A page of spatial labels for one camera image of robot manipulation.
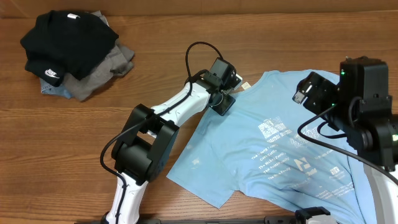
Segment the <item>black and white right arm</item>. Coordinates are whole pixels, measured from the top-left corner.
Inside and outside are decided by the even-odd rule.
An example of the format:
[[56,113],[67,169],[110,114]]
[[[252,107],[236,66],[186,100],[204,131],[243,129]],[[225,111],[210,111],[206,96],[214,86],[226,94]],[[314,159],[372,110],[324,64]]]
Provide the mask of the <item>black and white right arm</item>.
[[[292,99],[314,114],[298,127],[298,135],[362,162],[377,222],[397,223],[397,115],[392,112],[387,63],[366,56],[348,57],[340,63],[337,84],[310,72],[298,83]],[[318,118],[338,132],[335,138],[346,138],[356,152],[305,135],[302,129]]]

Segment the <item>light blue t-shirt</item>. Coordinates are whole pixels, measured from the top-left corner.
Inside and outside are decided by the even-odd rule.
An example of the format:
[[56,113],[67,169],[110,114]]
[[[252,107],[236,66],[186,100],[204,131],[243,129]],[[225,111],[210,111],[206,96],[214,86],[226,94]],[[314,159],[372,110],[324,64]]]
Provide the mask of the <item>light blue t-shirt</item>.
[[[339,223],[375,223],[363,164],[299,136],[314,115],[292,97],[308,70],[265,72],[234,95],[224,115],[208,110],[168,178],[220,208],[235,191],[296,211],[324,207]],[[320,119],[302,132],[346,151],[346,139]]]

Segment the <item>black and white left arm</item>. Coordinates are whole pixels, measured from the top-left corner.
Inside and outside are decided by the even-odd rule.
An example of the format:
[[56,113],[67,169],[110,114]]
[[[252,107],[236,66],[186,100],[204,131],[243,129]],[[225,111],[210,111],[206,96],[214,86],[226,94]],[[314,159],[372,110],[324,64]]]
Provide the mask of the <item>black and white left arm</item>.
[[100,223],[139,221],[147,185],[163,171],[180,127],[207,108],[224,115],[242,80],[234,68],[201,70],[165,102],[151,108],[139,104],[131,111],[122,131],[100,152],[101,167],[116,178],[111,208]]

